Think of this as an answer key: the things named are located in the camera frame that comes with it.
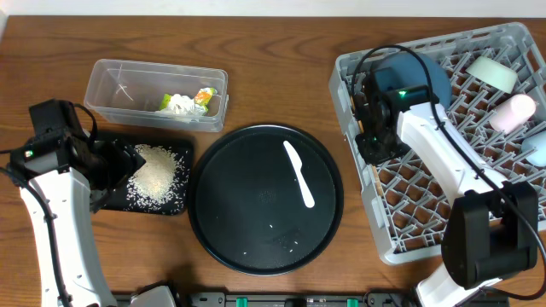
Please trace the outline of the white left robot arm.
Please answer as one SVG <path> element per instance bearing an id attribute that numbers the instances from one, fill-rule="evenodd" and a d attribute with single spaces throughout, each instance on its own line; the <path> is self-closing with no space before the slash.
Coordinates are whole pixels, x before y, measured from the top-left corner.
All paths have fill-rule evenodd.
<path id="1" fill-rule="evenodd" d="M 34 135 L 10 149 L 1 169 L 19 188 L 32 220 L 43 306 L 178 306 L 174 286 L 160 281 L 132 295 L 107 285 L 91 215 L 145 163 L 121 139 L 99 141 L 86 131 L 79 106 L 50 99 L 29 108 Z"/>

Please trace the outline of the blue plate with rice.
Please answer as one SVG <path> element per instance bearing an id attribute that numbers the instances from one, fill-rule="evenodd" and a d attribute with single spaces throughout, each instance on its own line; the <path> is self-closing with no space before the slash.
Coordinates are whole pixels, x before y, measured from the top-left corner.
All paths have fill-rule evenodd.
<path id="1" fill-rule="evenodd" d="M 452 89 L 446 71 L 434 60 L 424 54 L 418 56 L 425 63 L 429 72 L 433 93 L 439 103 L 447 109 L 451 104 Z M 407 52 L 389 55 L 372 65 L 377 85 L 381 91 L 427 85 L 427 78 L 419 61 Z"/>

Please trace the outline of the green bowl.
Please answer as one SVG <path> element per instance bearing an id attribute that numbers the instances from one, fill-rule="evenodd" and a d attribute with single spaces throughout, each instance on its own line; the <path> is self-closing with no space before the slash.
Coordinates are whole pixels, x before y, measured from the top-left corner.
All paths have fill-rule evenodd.
<path id="1" fill-rule="evenodd" d="M 467 73 L 508 94 L 512 93 L 518 78 L 516 71 L 485 56 L 477 58 Z"/>

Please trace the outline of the white plastic spoon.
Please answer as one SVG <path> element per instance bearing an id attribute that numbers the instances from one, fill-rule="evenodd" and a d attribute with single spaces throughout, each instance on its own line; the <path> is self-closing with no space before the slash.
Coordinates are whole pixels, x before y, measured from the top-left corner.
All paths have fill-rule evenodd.
<path id="1" fill-rule="evenodd" d="M 299 157 L 298 152 L 289 141 L 284 141 L 283 147 L 285 148 L 288 158 L 293 166 L 304 204 L 307 208 L 313 208 L 315 206 L 315 200 L 302 173 L 303 162 Z"/>

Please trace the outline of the light blue cup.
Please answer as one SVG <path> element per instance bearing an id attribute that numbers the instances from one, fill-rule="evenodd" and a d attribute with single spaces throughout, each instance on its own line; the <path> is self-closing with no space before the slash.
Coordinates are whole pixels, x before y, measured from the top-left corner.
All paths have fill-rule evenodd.
<path id="1" fill-rule="evenodd" d="M 523 152 L 532 149 L 534 152 L 528 155 L 526 160 L 537 167 L 544 167 L 546 165 L 546 131 L 530 136 L 522 142 Z"/>

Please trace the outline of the pink cup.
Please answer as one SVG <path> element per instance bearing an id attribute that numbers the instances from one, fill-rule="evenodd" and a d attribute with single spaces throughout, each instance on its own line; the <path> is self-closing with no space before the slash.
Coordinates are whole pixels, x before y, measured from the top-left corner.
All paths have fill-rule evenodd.
<path id="1" fill-rule="evenodd" d="M 536 110 L 537 104 L 530 96 L 517 94 L 494 109 L 490 125 L 495 131 L 509 134 L 523 125 Z"/>

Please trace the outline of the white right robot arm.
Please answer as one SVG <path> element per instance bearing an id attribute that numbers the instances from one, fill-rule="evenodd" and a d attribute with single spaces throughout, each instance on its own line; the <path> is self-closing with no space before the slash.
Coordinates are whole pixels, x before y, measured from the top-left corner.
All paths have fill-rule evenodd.
<path id="1" fill-rule="evenodd" d="M 363 159 L 378 165 L 413 151 L 450 203 L 443 263 L 415 289 L 421 306 L 457 306 L 545 258 L 537 192 L 490 168 L 445 117 L 432 81 L 403 87 L 392 69 L 369 72 L 355 99 Z"/>

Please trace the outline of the wooden chopstick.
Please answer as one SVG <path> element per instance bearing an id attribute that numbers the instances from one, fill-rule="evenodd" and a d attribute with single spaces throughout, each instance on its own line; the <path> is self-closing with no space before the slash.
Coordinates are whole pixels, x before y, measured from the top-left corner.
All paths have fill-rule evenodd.
<path id="1" fill-rule="evenodd" d="M 373 178 L 375 180 L 375 188 L 376 188 L 377 194 L 379 196 L 384 196 L 384 191 L 383 191 L 383 188 L 381 186 L 380 177 L 379 177 L 378 171 L 377 171 L 377 169 L 376 169 L 376 167 L 374 165 L 371 166 L 371 171 L 372 171 Z"/>

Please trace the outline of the yellow green snack wrapper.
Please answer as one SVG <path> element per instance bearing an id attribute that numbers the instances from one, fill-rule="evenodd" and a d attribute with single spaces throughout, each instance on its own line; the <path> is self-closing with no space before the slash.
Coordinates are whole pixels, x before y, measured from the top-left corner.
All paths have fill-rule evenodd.
<path id="1" fill-rule="evenodd" d="M 217 91 L 214 88 L 202 88 L 198 93 L 192 98 L 197 104 L 202 106 L 207 106 L 210 100 L 217 94 Z"/>

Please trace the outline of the white paper napkin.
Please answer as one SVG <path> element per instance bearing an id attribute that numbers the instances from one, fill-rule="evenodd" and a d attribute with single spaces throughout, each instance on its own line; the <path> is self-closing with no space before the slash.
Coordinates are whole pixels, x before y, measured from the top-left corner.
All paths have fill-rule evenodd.
<path id="1" fill-rule="evenodd" d="M 183 116 L 204 116 L 208 113 L 208 107 L 197 104 L 188 96 L 164 94 L 159 112 Z"/>

